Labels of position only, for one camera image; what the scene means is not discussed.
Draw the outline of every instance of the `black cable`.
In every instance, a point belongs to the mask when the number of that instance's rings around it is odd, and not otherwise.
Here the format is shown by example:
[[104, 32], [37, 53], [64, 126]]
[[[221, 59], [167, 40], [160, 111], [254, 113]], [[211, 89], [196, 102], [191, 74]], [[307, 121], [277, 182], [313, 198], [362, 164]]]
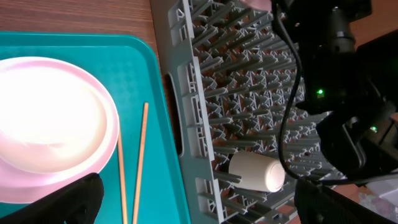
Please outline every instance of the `black cable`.
[[283, 143], [284, 143], [284, 134], [285, 134], [285, 127], [286, 127], [286, 122], [287, 118], [289, 117], [290, 109], [293, 105], [293, 100], [294, 97], [296, 96], [296, 92], [299, 88], [302, 72], [303, 72], [303, 67], [301, 63], [301, 59], [299, 56], [299, 53], [297, 52], [297, 49], [294, 47], [292, 39], [289, 37], [285, 26], [283, 25], [281, 19], [280, 19], [280, 12], [277, 8], [277, 1], [273, 0], [272, 1], [272, 14], [274, 15], [274, 20], [276, 21], [276, 24], [278, 25], [280, 29], [280, 35], [282, 36], [282, 39], [286, 41], [286, 44], [289, 46], [289, 49], [292, 51], [294, 58], [296, 59], [296, 64], [297, 64], [297, 74], [296, 78], [294, 80], [294, 84], [292, 87], [292, 91], [290, 92], [289, 99], [287, 100], [286, 108], [285, 108], [285, 113], [284, 117], [282, 118], [282, 123], [280, 124], [279, 128], [279, 136], [278, 136], [278, 157], [280, 160], [280, 163], [282, 164], [282, 167], [284, 168], [285, 172], [290, 175], [291, 177], [295, 179], [299, 179], [300, 177], [295, 174], [293, 171], [289, 169], [287, 166], [285, 159], [284, 159], [284, 152], [283, 152]]
[[[282, 146], [284, 144], [284, 133], [285, 133], [287, 118], [289, 117], [289, 113], [290, 113], [290, 109], [292, 108], [292, 105], [293, 105], [294, 97], [295, 97], [296, 92], [300, 85], [301, 76], [303, 74], [303, 67], [302, 67], [300, 55], [297, 52], [297, 49], [295, 48], [292, 39], [290, 38], [289, 34], [286, 31], [285, 26], [283, 25], [283, 23], [280, 19], [280, 11], [277, 7], [277, 0], [272, 0], [272, 14], [274, 16], [274, 20], [276, 21], [276, 23], [274, 25], [278, 26], [280, 35], [282, 36], [282, 39], [285, 40], [289, 49], [292, 51], [292, 54], [296, 60], [296, 65], [297, 65], [296, 78], [294, 80], [292, 91], [290, 92], [290, 96], [289, 96], [289, 99], [286, 104], [284, 117], [282, 118], [282, 123], [280, 124], [279, 136], [278, 136], [278, 146], [277, 146], [278, 157], [279, 157], [280, 163], [282, 164], [282, 167], [284, 168], [285, 172], [288, 175], [290, 175], [292, 178], [299, 179], [300, 176], [298, 176], [293, 171], [291, 171], [289, 169], [289, 167], [287, 166], [285, 159], [284, 159], [284, 152], [283, 152]], [[349, 179], [315, 180], [315, 179], [311, 179], [310, 177], [306, 177], [305, 179], [313, 182], [314, 184], [320, 184], [320, 185], [325, 185], [325, 186], [348, 185], [348, 184], [366, 184], [368, 182], [374, 182], [374, 181], [398, 179], [398, 172], [391, 172], [390, 174], [378, 175], [378, 176], [370, 177], [367, 179], [354, 179], [354, 180], [349, 180]]]

